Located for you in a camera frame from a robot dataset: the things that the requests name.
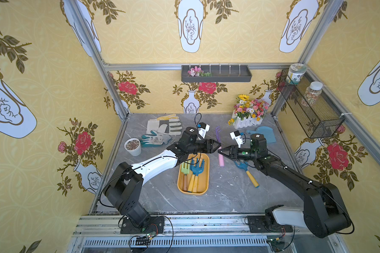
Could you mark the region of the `purple rake pink handle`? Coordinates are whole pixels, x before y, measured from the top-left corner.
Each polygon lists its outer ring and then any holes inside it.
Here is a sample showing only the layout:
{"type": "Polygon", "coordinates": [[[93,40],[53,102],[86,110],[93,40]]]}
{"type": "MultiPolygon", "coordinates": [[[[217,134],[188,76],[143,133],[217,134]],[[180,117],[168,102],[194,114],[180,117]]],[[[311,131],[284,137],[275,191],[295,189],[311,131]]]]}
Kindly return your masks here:
{"type": "MultiPolygon", "coordinates": [[[[219,143],[221,143],[221,138],[220,138],[220,132],[221,132],[221,128],[218,126],[215,128],[215,135],[216,135],[216,139],[219,143]]],[[[225,163],[224,163],[224,157],[219,153],[219,151],[222,149],[222,147],[219,147],[218,148],[218,156],[219,156],[219,166],[220,167],[224,167],[225,166],[225,163]]]]}

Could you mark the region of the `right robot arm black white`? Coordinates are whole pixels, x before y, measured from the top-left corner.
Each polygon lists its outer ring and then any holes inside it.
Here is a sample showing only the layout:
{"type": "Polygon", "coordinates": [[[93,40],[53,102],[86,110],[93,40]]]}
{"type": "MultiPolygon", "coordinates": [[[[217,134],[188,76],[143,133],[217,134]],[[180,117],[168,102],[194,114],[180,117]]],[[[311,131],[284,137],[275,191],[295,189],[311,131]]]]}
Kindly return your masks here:
{"type": "Polygon", "coordinates": [[[304,202],[303,223],[316,237],[341,234],[343,229],[349,227],[355,231],[339,189],[332,183],[322,184],[289,168],[270,153],[263,135],[252,135],[249,148],[231,145],[219,149],[218,153],[234,161],[252,161],[258,171],[297,194],[304,202]]]}

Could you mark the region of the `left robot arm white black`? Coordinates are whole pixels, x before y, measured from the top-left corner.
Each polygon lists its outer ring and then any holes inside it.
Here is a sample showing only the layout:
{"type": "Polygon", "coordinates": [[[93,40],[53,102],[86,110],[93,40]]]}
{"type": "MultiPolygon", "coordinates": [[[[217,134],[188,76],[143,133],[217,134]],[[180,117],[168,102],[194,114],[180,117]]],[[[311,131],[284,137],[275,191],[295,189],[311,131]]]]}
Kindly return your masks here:
{"type": "Polygon", "coordinates": [[[217,140],[203,139],[197,128],[189,126],[178,141],[159,155],[140,163],[120,163],[102,194],[135,227],[146,228],[151,224],[151,216],[139,202],[142,186],[157,175],[189,162],[189,155],[197,158],[201,153],[215,153],[220,146],[217,140]]]}

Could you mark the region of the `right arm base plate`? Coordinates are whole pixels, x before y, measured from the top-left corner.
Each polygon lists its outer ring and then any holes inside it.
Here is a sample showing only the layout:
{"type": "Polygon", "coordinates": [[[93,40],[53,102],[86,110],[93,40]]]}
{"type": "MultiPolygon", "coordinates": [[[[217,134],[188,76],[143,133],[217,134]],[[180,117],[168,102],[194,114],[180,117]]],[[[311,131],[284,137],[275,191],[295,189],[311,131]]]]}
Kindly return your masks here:
{"type": "Polygon", "coordinates": [[[293,226],[280,225],[269,216],[247,216],[244,220],[251,233],[292,233],[293,226]]]}

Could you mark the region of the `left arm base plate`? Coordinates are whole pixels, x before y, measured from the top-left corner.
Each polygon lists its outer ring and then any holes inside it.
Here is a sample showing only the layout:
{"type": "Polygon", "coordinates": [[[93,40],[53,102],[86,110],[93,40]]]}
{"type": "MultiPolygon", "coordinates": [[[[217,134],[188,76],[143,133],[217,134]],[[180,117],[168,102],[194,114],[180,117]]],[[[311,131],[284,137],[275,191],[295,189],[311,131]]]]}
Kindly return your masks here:
{"type": "Polygon", "coordinates": [[[121,234],[142,235],[151,232],[162,234],[164,232],[165,218],[162,216],[151,216],[144,225],[137,225],[131,219],[124,216],[118,221],[121,234]]]}

